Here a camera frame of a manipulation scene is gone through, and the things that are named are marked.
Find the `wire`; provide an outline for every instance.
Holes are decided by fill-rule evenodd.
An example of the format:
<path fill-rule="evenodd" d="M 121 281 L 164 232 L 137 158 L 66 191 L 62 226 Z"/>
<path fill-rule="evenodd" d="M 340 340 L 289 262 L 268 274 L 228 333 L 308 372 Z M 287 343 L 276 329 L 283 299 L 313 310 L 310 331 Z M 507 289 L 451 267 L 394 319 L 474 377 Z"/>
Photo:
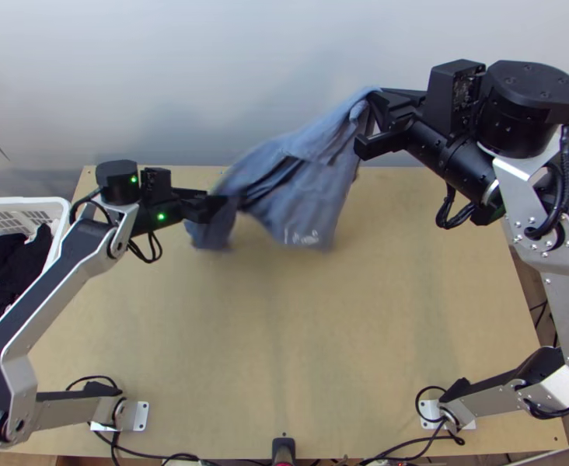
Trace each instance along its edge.
<path fill-rule="evenodd" d="M 559 167 L 552 163 L 546 164 L 545 166 L 550 170 L 554 179 L 554 203 L 546 217 L 546 220 L 544 220 L 539 227 L 525 228 L 524 234 L 531 239 L 539 239 L 549 233 L 555 226 L 557 226 L 557 223 L 559 223 L 559 217 L 563 213 L 562 204 L 565 190 L 563 174 L 559 170 Z"/>
<path fill-rule="evenodd" d="M 79 206 L 85 203 L 90 203 L 93 206 L 95 206 L 97 209 L 101 210 L 101 212 L 103 212 L 103 216 L 105 217 L 107 223 L 112 225 L 113 223 L 112 218 L 110 217 L 110 214 L 107 213 L 107 210 L 105 210 L 101 204 L 93 200 L 93 197 L 99 194 L 100 192 L 101 188 L 97 188 L 96 190 L 92 191 L 90 194 L 85 195 L 82 199 L 76 200 L 71 206 L 71 211 L 69 212 L 68 215 L 68 223 L 71 225 L 75 223 L 75 220 L 77 219 L 77 209 L 79 208 Z"/>
<path fill-rule="evenodd" d="M 543 305 L 542 311 L 539 313 L 539 317 L 535 321 L 535 329 L 539 327 L 539 323 L 542 321 L 543 313 L 546 312 L 546 308 L 548 307 L 548 301 Z"/>
<path fill-rule="evenodd" d="M 535 311 L 537 308 L 541 308 L 545 304 L 548 304 L 547 299 L 543 303 L 539 303 L 537 306 L 533 306 L 532 308 L 529 308 L 529 311 Z"/>
<path fill-rule="evenodd" d="M 416 398 L 414 399 L 414 407 L 416 408 L 417 414 L 418 414 L 421 418 L 423 418 L 424 420 L 426 420 L 428 423 L 432 423 L 432 424 L 439 423 L 440 421 L 442 421 L 442 420 L 445 418 L 444 416 L 440 416 L 440 417 L 437 418 L 437 419 L 429 419 L 429 418 L 426 418 L 425 416 L 423 416 L 423 415 L 421 414 L 421 408 L 420 408 L 420 405 L 421 405 L 421 396 L 422 396 L 423 393 L 425 393 L 427 390 L 440 390 L 440 391 L 442 391 L 442 393 L 446 393 L 446 390 L 445 390 L 444 388 L 442 388 L 442 387 L 439 387 L 439 386 L 437 386 L 437 385 L 429 385 L 428 387 L 423 388 L 421 391 L 419 391 L 419 392 L 417 393 Z"/>
<path fill-rule="evenodd" d="M 70 383 L 67 386 L 66 391 L 71 390 L 71 388 L 73 388 L 74 386 L 76 386 L 80 382 L 90 381 L 90 380 L 105 380 L 105 381 L 109 382 L 112 387 L 118 388 L 118 384 L 116 383 L 116 381 L 112 377 L 108 377 L 106 375 L 89 375 L 86 377 L 81 377 L 81 378 L 77 379 L 76 381 L 73 381 L 72 383 Z M 102 440 L 104 443 L 107 443 L 108 445 L 110 445 L 110 457 L 112 459 L 114 466 L 120 466 L 118 463 L 118 458 L 116 456 L 116 450 L 123 451 L 124 453 L 133 455 L 135 457 L 147 458 L 147 459 L 151 459 L 151 460 L 164 460 L 163 464 L 166 464 L 168 461 L 173 460 L 173 459 L 185 460 L 185 461 L 196 461 L 196 462 L 201 460 L 196 455 L 189 454 L 189 453 L 175 453 L 173 455 L 164 456 L 164 455 L 159 455 L 159 454 L 147 454 L 147 453 L 142 453 L 139 451 L 130 450 L 130 449 L 122 447 L 121 445 L 118 444 L 118 441 L 120 439 L 120 434 L 121 434 L 120 430 L 113 433 L 112 440 L 107 439 L 101 432 L 97 432 L 95 430 L 93 430 L 93 432 L 97 437 L 99 437 L 100 440 Z M 213 464 L 214 466 L 219 466 L 219 464 L 215 463 L 214 461 L 205 461 L 205 463 Z"/>
<path fill-rule="evenodd" d="M 531 239 L 539 239 L 546 235 L 559 223 L 559 217 L 567 211 L 569 201 L 569 125 L 561 127 L 561 137 L 559 140 L 560 150 L 560 170 L 554 164 L 546 164 L 546 167 L 553 173 L 555 181 L 555 196 L 552 210 L 548 213 L 546 220 L 537 228 L 526 228 L 525 235 Z"/>
<path fill-rule="evenodd" d="M 74 386 L 76 386 L 80 382 L 93 381 L 93 380 L 97 380 L 97 379 L 105 380 L 105 381 L 109 382 L 112 387 L 118 388 L 118 385 L 116 384 L 116 382 L 113 380 L 112 377 L 108 377 L 106 375 L 89 375 L 87 377 L 79 378 L 76 381 L 70 383 L 67 386 L 67 388 L 65 388 L 65 391 L 71 390 Z"/>
<path fill-rule="evenodd" d="M 449 219 L 449 213 L 451 212 L 451 207 L 455 200 L 455 194 L 455 188 L 446 183 L 446 197 L 435 216 L 435 224 L 445 230 L 450 230 L 451 228 L 460 226 L 470 218 L 476 208 L 474 203 L 468 203 L 454 217 Z"/>
<path fill-rule="evenodd" d="M 148 246 L 151 248 L 150 258 L 144 255 L 142 250 L 140 250 L 139 246 L 135 243 L 133 239 L 130 239 L 129 242 L 127 243 L 127 249 L 133 252 L 133 254 L 142 262 L 147 264 L 152 264 L 161 259 L 163 254 L 163 247 L 162 243 L 159 242 L 153 231 L 149 231 L 147 236 L 148 236 Z"/>
<path fill-rule="evenodd" d="M 527 406 L 529 407 L 529 411 L 531 412 L 531 416 L 533 416 L 535 419 L 547 420 L 547 419 L 555 419 L 555 418 L 559 418 L 562 416 L 569 415 L 569 408 L 561 409 L 559 411 L 545 411 L 545 410 L 539 408 L 531 400 L 528 400 L 526 398 L 524 398 L 522 400 L 524 403 L 527 404 Z"/>
<path fill-rule="evenodd" d="M 423 437 L 420 439 L 414 439 L 414 440 L 409 440 L 407 442 L 400 443 L 396 447 L 389 448 L 388 450 L 383 451 L 382 453 L 378 454 L 377 456 L 374 456 L 373 458 L 368 458 L 366 460 L 360 461 L 360 463 L 359 463 L 360 466 L 366 466 L 367 464 L 372 463 L 373 461 L 377 461 L 377 460 L 389 460 L 389 461 L 417 460 L 418 458 L 424 456 L 425 453 L 427 453 L 427 450 L 429 450 L 429 448 L 431 447 L 431 444 L 434 443 L 436 440 L 453 440 L 455 443 L 457 443 L 460 446 L 464 445 L 466 443 L 466 441 L 462 437 L 458 437 L 458 436 L 452 434 L 451 432 L 449 432 L 449 435 L 445 435 L 445 436 L 439 436 L 438 435 L 440 433 L 440 430 L 442 429 L 442 427 L 445 425 L 445 423 L 447 421 L 448 421 L 448 419 L 444 418 L 438 424 L 438 427 L 436 428 L 436 430 L 434 431 L 434 433 L 430 437 Z M 423 450 L 421 450 L 419 453 L 415 454 L 414 456 L 411 456 L 411 457 L 390 457 L 390 456 L 388 456 L 393 451 L 397 451 L 397 450 L 400 450 L 401 448 L 407 447 L 409 445 L 414 445 L 415 443 L 422 443 L 422 442 L 427 442 L 427 444 L 425 445 Z"/>

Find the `wooden table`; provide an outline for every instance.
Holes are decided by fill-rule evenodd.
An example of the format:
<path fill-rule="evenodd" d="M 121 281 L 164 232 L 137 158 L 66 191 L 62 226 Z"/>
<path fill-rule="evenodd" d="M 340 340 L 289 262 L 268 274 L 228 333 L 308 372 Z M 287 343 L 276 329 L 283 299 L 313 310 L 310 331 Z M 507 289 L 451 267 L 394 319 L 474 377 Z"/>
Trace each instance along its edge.
<path fill-rule="evenodd" d="M 203 189 L 222 171 L 171 169 L 174 186 Z M 75 195 L 94 187 L 86 167 Z M 125 255 L 33 349 L 39 390 L 114 377 L 151 403 L 147 430 L 121 443 L 158 454 L 265 458 L 286 433 L 299 457 L 368 457 L 427 436 L 418 390 L 498 374 L 538 347 L 501 226 L 436 228 L 444 195 L 427 169 L 362 169 L 330 253 L 286 249 L 244 215 L 231 252 L 194 250 L 181 225 L 162 230 L 160 261 Z M 567 445 L 560 419 L 524 412 L 481 419 L 463 437 L 428 454 Z M 109 455 L 86 425 L 15 450 Z"/>

